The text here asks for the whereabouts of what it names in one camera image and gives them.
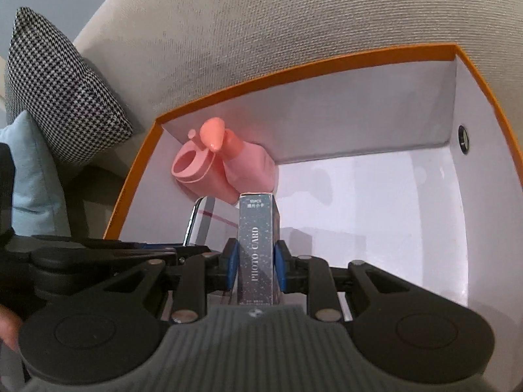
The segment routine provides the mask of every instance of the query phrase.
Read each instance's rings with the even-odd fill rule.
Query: houndstooth pillow
[[[28,7],[16,12],[6,79],[8,122],[27,110],[62,163],[85,165],[132,135],[124,110],[73,43]]]

